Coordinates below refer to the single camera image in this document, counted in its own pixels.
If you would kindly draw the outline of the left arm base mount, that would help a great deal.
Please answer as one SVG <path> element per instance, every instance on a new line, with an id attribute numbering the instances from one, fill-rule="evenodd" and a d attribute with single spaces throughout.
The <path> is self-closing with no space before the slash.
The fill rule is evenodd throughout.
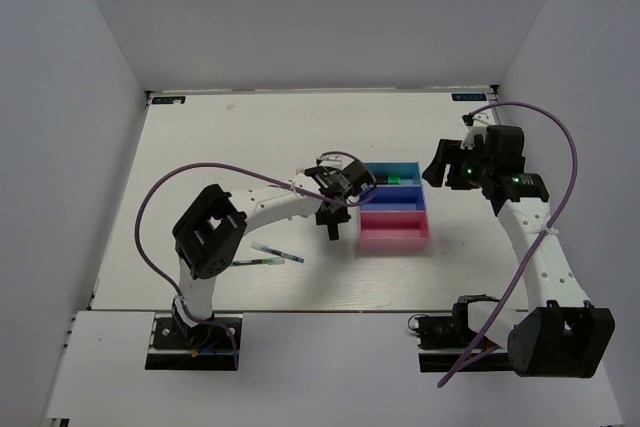
<path id="1" fill-rule="evenodd" d="M 220 327 L 182 328 L 172 315 L 157 316 L 146 354 L 147 371 L 229 371 L 239 366 L 241 316 L 215 318 L 233 334 L 235 344 Z"/>

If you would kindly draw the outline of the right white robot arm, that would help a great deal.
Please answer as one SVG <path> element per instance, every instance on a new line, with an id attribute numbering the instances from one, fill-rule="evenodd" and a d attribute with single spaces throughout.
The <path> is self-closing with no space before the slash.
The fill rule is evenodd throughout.
<path id="1" fill-rule="evenodd" d="M 490 202 L 516 255 L 527 310 L 481 294 L 458 298 L 448 317 L 422 319 L 428 349 L 498 347 L 521 377 L 590 378 L 615 329 L 607 308 L 592 304 L 574 277 L 542 177 L 525 170 L 519 127 L 473 127 L 462 140 L 442 139 L 423 171 L 432 187 L 478 189 Z"/>

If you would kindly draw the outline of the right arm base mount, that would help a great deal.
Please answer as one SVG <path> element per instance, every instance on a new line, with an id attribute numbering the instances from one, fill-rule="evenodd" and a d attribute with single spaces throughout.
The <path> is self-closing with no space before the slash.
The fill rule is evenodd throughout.
<path id="1" fill-rule="evenodd" d="M 498 299 L 488 295 L 461 296 L 453 304 L 448 315 L 412 315 L 407 321 L 410 333 L 418 339 L 421 373 L 446 373 L 476 335 L 468 327 L 468 305 L 475 302 L 497 303 Z M 482 354 L 493 347 L 486 337 L 472 352 Z M 498 349 L 477 362 L 467 365 L 462 372 L 508 372 L 513 368 L 507 353 Z"/>

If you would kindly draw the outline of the yellow highlighter marker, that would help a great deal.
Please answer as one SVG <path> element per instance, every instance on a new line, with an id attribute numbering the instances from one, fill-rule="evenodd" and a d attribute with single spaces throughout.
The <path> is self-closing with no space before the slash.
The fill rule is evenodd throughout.
<path id="1" fill-rule="evenodd" d="M 330 241 L 337 241 L 339 239 L 338 224 L 334 219 L 328 219 L 326 221 L 327 233 Z"/>

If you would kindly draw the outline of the green highlighter marker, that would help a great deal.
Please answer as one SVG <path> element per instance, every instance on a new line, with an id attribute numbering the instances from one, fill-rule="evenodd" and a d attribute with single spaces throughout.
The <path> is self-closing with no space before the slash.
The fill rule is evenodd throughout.
<path id="1" fill-rule="evenodd" d="M 401 185 L 402 179 L 395 176 L 380 176 L 375 179 L 376 185 Z"/>

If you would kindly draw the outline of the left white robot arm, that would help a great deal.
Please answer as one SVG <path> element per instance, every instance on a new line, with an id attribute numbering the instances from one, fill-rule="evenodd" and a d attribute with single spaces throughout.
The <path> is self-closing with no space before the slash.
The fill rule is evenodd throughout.
<path id="1" fill-rule="evenodd" d="M 286 182 L 263 180 L 265 187 L 234 192 L 218 184 L 205 187 L 172 230 L 180 261 L 176 331 L 188 345 L 209 339 L 216 279 L 231 266 L 247 234 L 293 217 L 313 216 L 335 241 L 338 226 L 350 220 L 347 201 L 361 200 L 375 177 L 353 160 L 342 169 L 318 162 Z"/>

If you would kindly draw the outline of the blue pen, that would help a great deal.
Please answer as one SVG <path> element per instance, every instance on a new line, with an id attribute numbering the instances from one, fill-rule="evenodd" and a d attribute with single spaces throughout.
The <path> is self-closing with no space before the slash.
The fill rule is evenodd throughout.
<path id="1" fill-rule="evenodd" d="M 305 262 L 305 260 L 300 256 L 284 252 L 282 250 L 267 246 L 265 244 L 253 242 L 251 244 L 251 247 L 254 250 L 258 250 L 258 251 L 263 252 L 263 253 L 268 253 L 268 254 L 271 254 L 273 256 L 276 256 L 276 257 L 279 257 L 279 258 L 282 258 L 282 259 L 286 259 L 286 260 L 289 260 L 289 261 L 293 261 L 293 262 L 296 262 L 296 263 L 303 264 Z"/>

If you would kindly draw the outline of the green pen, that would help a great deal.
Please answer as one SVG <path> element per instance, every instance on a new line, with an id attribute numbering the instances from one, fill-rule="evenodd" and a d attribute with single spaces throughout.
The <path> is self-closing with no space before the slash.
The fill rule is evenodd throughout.
<path id="1" fill-rule="evenodd" d="M 248 259 L 248 260 L 237 260 L 231 263 L 231 266 L 256 266 L 256 265 L 281 265 L 285 263 L 284 258 L 273 257 L 273 258 L 261 258 L 261 259 Z"/>

